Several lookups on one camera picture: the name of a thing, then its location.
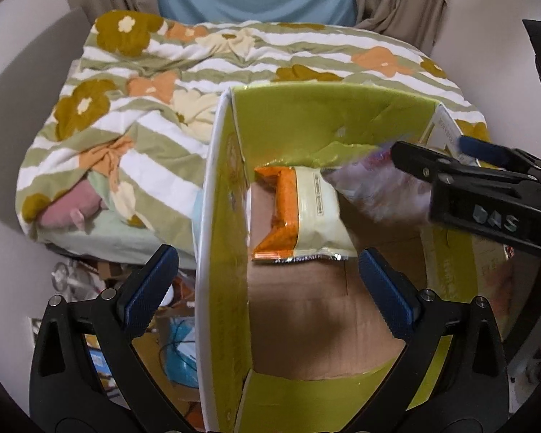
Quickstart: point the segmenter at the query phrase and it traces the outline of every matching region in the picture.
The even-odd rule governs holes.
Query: floral striped blanket
[[[23,230],[36,238],[37,217],[97,171],[106,205],[125,223],[193,254],[191,216],[220,94],[295,80],[372,83],[432,97],[467,133],[486,135],[483,116],[445,72],[389,37],[307,23],[185,26],[113,11],[95,22],[21,166]]]

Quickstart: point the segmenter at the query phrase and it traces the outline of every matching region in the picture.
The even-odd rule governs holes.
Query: metal screw
[[[452,184],[453,183],[453,177],[451,177],[450,175],[448,174],[439,174],[439,180],[441,182],[444,182],[446,184]]]
[[[475,304],[479,306],[479,308],[488,308],[489,302],[487,301],[487,298],[484,298],[482,296],[477,296],[475,298]]]
[[[49,306],[58,306],[62,302],[62,296],[59,294],[55,294],[50,300],[48,301]]]
[[[434,301],[437,297],[436,293],[433,290],[429,290],[428,288],[422,290],[419,295],[421,295],[421,298],[428,302]]]
[[[100,294],[100,297],[105,301],[113,299],[114,296],[116,296],[116,290],[114,288],[107,288]]]

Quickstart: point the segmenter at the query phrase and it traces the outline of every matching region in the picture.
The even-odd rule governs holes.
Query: open box
[[[281,83],[226,92],[204,186],[196,292],[197,365],[207,431],[339,431],[400,353],[358,276],[356,260],[260,265],[270,230],[266,165],[332,166],[361,145],[398,138],[460,156],[461,130],[434,100],[345,83]],[[485,275],[503,247],[457,231],[383,227],[341,200],[355,246],[375,246],[418,288],[444,299],[489,297]],[[444,338],[411,406],[424,402],[449,347]]]

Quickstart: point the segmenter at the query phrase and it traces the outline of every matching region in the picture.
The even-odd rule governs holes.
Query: orange and white package
[[[274,186],[276,194],[272,229],[252,252],[253,260],[279,263],[356,257],[340,218],[337,193],[319,169],[270,166],[255,171]]]

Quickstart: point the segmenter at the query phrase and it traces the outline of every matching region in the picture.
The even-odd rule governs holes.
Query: headboard
[[[82,55],[90,27],[81,8],[70,11],[0,74],[0,221],[12,229],[20,229],[14,211],[20,164],[58,100],[72,60]]]

